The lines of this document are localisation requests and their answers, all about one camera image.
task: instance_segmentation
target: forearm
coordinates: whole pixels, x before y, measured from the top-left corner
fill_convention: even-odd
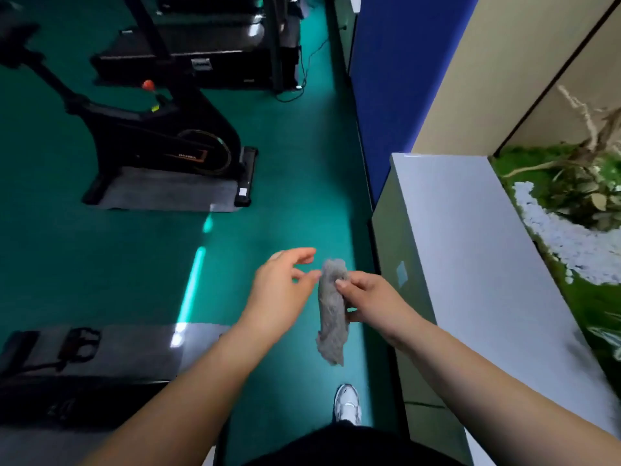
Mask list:
[[[613,464],[621,457],[616,438],[423,318],[404,324],[400,341],[426,381],[498,464]]]
[[[245,380],[270,347],[252,330],[233,326],[115,431],[84,466],[202,464]]]

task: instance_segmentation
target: white sneaker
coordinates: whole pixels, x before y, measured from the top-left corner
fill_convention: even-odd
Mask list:
[[[349,420],[356,426],[362,423],[358,391],[351,384],[341,384],[334,397],[334,418],[337,422]]]

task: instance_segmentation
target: stationary bike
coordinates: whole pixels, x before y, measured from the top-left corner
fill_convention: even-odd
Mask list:
[[[91,102],[77,94],[44,64],[44,55],[26,48],[39,24],[24,22],[15,5],[0,1],[0,65],[16,69],[26,65],[54,89],[66,112],[82,118],[93,135],[99,172],[82,197],[98,204],[121,167],[211,175],[237,181],[235,205],[250,205],[250,190],[258,154],[242,147],[237,132],[180,70],[140,0],[125,4],[157,58],[172,99],[158,94],[159,105],[134,112]]]

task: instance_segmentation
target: artificial moss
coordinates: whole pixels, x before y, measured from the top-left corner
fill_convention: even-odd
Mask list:
[[[526,166],[534,166],[551,160],[567,157],[575,148],[575,145],[557,145],[553,147],[506,147],[502,149],[498,157],[491,159],[491,164],[499,177]],[[501,178],[502,186],[507,191],[511,201],[516,205],[513,184],[519,181],[533,183],[532,196],[536,197],[539,204],[545,207],[547,202],[547,189],[558,169],[535,170],[523,172],[510,178]],[[601,173],[606,177],[621,184],[621,172],[617,163],[607,161],[602,166]],[[621,315],[621,285],[593,284],[574,272],[571,284],[565,280],[565,265],[552,258],[545,244],[539,236],[527,229],[533,242],[536,244],[543,260],[551,275],[558,285],[561,294],[570,307],[578,326],[591,346],[595,357],[599,361],[604,373],[608,377],[610,385],[621,398],[621,363],[612,357],[613,348],[604,340],[594,336],[587,327],[603,327],[609,330],[621,330],[621,321],[616,320],[607,313]]]

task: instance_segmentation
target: red knob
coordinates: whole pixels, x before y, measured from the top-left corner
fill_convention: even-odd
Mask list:
[[[153,83],[153,80],[145,80],[142,83],[142,89],[146,91],[155,91],[155,83]]]

